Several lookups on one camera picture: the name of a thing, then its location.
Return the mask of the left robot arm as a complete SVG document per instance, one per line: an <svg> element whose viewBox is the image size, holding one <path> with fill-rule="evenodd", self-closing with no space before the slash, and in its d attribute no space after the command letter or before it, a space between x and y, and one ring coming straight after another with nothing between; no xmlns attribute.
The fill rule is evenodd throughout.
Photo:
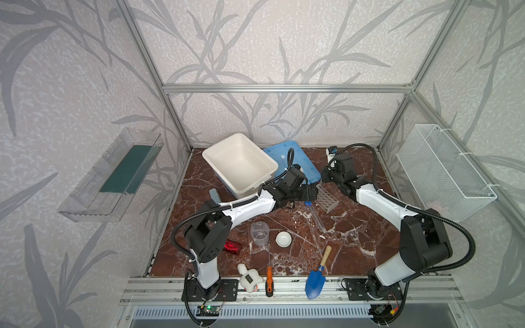
<svg viewBox="0 0 525 328"><path fill-rule="evenodd" d="M289 204L316 200L317 196L317 183L308 183L306 175L294 165L283 177L262 184L252 195L211 205L183 220L187 245L181 246L174 237L172 243L188 257L198 286L209 291L219 286L218 256L233 228Z"/></svg>

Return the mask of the blue capped test tube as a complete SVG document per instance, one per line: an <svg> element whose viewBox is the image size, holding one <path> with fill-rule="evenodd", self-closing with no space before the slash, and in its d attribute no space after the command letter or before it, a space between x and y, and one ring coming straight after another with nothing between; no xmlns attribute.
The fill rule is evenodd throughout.
<svg viewBox="0 0 525 328"><path fill-rule="evenodd" d="M319 231L321 233L325 234L326 233L325 226L324 226L323 222L321 221L321 218L320 218L319 214L317 213L313 203L312 202L305 202L305 206L309 209L309 211L311 213L311 217L314 220L314 223L316 224L316 226L319 229Z"/></svg>

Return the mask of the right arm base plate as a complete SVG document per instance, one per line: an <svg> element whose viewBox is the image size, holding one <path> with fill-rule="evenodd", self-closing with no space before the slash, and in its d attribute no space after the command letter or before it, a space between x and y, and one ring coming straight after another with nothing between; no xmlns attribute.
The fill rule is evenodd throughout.
<svg viewBox="0 0 525 328"><path fill-rule="evenodd" d="M350 301L400 301L403 291L399 283L383 286L370 278L343 278L342 288L347 292Z"/></svg>

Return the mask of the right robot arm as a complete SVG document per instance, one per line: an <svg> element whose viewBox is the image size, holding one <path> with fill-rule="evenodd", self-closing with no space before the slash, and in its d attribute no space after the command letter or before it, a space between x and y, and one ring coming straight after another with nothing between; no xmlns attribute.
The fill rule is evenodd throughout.
<svg viewBox="0 0 525 328"><path fill-rule="evenodd" d="M349 154L329 154L327 160L321 172L324 183L334 183L343 195L381 215L400 232L398 253L368 273L364 289L369 297L381 299L399 282L413 280L453 255L443 222L408 209L359 177Z"/></svg>

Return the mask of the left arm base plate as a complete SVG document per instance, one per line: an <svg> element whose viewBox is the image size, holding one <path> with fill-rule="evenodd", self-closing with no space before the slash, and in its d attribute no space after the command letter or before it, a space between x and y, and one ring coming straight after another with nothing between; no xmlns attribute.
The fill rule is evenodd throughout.
<svg viewBox="0 0 525 328"><path fill-rule="evenodd" d="M191 278L186 281L183 288L182 300L188 302L197 301L226 301L237 300L239 280L221 279L210 288L203 288L197 279Z"/></svg>

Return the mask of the clear acrylic test tube rack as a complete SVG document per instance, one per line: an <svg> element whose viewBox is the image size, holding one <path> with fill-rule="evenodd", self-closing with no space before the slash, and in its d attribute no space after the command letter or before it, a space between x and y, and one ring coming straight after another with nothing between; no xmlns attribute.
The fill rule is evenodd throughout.
<svg viewBox="0 0 525 328"><path fill-rule="evenodd" d="M317 185L317 190L317 204L327 214L331 213L339 205L339 201L322 185Z"/></svg>

